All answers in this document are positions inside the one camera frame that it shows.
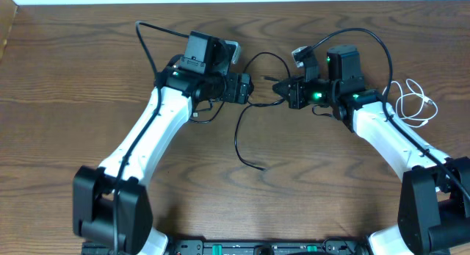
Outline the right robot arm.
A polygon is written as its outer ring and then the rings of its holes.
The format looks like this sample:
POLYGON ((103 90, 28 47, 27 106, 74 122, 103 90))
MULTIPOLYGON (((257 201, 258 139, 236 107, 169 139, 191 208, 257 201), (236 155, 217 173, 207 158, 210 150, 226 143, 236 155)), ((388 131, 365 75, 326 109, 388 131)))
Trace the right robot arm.
POLYGON ((469 158, 453 159, 431 146, 384 94, 367 88, 355 46, 328 49, 327 79, 320 77, 312 47, 292 56, 305 73, 273 91, 291 109, 330 107, 332 117, 376 149, 402 182, 397 224, 370 234, 357 254, 445 254, 469 243, 469 158))

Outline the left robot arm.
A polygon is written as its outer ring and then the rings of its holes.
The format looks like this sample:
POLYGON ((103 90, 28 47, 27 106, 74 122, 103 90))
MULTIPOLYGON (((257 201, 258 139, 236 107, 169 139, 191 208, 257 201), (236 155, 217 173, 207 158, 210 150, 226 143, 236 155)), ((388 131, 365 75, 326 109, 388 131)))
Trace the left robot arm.
POLYGON ((253 83, 232 73, 235 41, 193 31, 186 51, 155 73, 150 100, 123 142, 97 168, 73 178, 73 232, 83 254, 163 254, 165 234, 153 227, 148 184, 176 132, 202 101, 246 104, 253 83))

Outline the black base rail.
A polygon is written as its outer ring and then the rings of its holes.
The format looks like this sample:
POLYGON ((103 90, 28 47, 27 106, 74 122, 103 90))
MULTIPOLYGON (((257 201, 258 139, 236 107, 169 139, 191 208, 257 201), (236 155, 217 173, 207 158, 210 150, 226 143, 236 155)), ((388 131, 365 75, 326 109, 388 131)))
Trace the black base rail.
POLYGON ((230 242, 171 240, 165 249, 144 247, 141 254, 162 255, 287 255, 287 254, 358 254, 373 255, 365 242, 330 238, 314 242, 230 242))

